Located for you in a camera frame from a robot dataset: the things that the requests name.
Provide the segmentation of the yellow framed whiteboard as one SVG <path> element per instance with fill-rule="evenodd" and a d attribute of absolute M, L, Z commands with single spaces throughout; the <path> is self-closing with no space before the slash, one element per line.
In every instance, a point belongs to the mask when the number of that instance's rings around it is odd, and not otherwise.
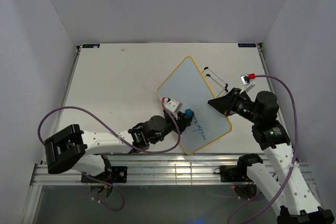
<path fill-rule="evenodd" d="M 185 57 L 157 90 L 159 98 L 176 99 L 183 112 L 194 112 L 191 125 L 181 135 L 185 154 L 194 154 L 231 132 L 228 117 L 208 104 L 215 94 L 193 57 Z"/>

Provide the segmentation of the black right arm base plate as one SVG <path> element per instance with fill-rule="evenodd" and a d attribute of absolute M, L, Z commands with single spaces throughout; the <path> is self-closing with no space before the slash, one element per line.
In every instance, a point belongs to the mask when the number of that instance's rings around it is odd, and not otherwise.
<path fill-rule="evenodd" d="M 214 174 L 220 176 L 222 183 L 226 182 L 243 182 L 250 183 L 251 179 L 247 177 L 245 169 L 239 168 L 237 165 L 222 165 L 214 169 Z"/>

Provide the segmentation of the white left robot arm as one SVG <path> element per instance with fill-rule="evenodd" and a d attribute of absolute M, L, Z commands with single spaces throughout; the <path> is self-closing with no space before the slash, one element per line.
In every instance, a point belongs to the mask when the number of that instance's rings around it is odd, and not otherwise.
<path fill-rule="evenodd" d="M 61 174 L 74 169 L 100 182 L 108 181 L 112 178 L 112 167 L 107 154 L 148 151 L 171 132 L 184 132 L 193 117 L 191 110 L 178 112 L 173 117 L 165 112 L 163 116 L 155 115 L 115 134 L 84 131 L 78 124 L 71 124 L 45 140 L 48 173 Z"/>

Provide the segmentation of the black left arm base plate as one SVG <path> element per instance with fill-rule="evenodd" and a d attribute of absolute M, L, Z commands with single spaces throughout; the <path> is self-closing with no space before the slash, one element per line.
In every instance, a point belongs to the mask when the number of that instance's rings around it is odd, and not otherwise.
<path fill-rule="evenodd" d="M 81 175 L 82 183 L 126 183 L 128 168 L 126 166 L 92 168 L 88 174 L 89 176 Z"/>

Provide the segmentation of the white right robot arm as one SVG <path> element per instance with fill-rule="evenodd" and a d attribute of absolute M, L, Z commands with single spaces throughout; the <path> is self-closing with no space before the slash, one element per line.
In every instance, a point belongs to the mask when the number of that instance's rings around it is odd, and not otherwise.
<path fill-rule="evenodd" d="M 208 101 L 223 115 L 238 114 L 253 125 L 252 134 L 270 161 L 275 177 L 257 154 L 241 156 L 237 174 L 252 180 L 271 204 L 277 223 L 333 223 L 330 209 L 323 209 L 308 187 L 296 161 L 290 138 L 277 120 L 277 97 L 260 91 L 252 101 L 246 92 L 233 88 L 227 95 Z"/>

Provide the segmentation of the blue whiteboard eraser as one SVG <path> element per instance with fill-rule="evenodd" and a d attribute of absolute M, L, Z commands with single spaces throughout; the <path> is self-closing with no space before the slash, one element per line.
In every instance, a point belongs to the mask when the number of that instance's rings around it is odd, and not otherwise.
<path fill-rule="evenodd" d="M 193 112 L 191 109 L 186 109 L 186 110 L 184 111 L 184 116 L 185 116 L 186 118 L 192 118 L 192 117 L 194 116 L 194 112 Z"/>

